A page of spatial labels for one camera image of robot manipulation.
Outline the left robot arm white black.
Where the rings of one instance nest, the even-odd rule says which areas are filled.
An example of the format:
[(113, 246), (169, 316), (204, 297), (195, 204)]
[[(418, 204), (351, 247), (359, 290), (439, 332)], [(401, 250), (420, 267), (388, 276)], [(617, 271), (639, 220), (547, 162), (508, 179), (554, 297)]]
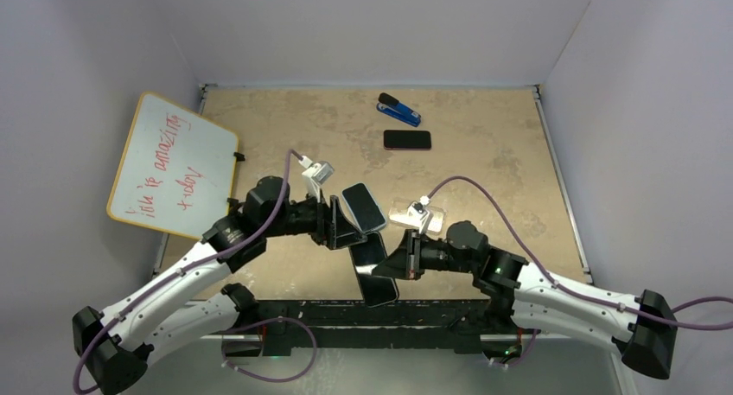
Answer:
[(73, 391), (119, 394), (156, 361), (204, 335), (245, 334), (289, 322), (284, 315), (263, 317), (259, 301), (243, 284), (227, 284), (194, 307), (186, 303), (264, 254), (270, 238), (307, 235), (329, 250), (366, 242), (367, 236), (343, 214), (339, 199), (325, 198), (320, 182), (307, 180), (311, 189), (304, 200), (291, 201), (286, 179), (260, 179), (158, 277), (105, 309), (78, 311), (72, 319), (74, 350), (80, 357)]

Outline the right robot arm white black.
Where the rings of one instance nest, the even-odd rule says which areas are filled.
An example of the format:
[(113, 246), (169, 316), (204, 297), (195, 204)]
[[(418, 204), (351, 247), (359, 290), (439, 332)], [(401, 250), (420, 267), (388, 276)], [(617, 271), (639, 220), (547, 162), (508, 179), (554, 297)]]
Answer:
[(405, 230), (399, 246), (371, 272), (418, 280), (427, 270), (470, 274), (473, 286), (488, 296), (485, 319), (495, 331), (561, 334), (606, 349), (650, 378), (671, 374), (675, 316), (657, 292), (635, 296), (545, 275), (537, 264), (490, 245), (468, 221), (451, 225), (443, 239)]

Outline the clear magsafe phone case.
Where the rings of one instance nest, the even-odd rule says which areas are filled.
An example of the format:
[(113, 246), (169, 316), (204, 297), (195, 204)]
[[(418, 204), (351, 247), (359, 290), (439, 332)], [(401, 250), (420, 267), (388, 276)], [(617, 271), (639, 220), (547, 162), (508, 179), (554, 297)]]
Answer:
[[(392, 202), (390, 211), (388, 213), (389, 221), (403, 226), (405, 228), (415, 229), (406, 223), (406, 209), (412, 203), (412, 200), (395, 199)], [(446, 220), (446, 212), (439, 207), (434, 207), (431, 204), (428, 206), (429, 210), (433, 213), (433, 219), (430, 223), (430, 228), (427, 233), (438, 234), (443, 230), (443, 223)]]

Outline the black phone pink edge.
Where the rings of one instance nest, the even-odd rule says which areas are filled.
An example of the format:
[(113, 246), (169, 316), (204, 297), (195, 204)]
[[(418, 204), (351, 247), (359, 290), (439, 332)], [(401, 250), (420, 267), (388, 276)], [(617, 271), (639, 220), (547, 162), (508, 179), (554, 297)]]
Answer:
[(428, 131), (383, 131), (383, 145), (387, 150), (430, 150), (431, 134)]

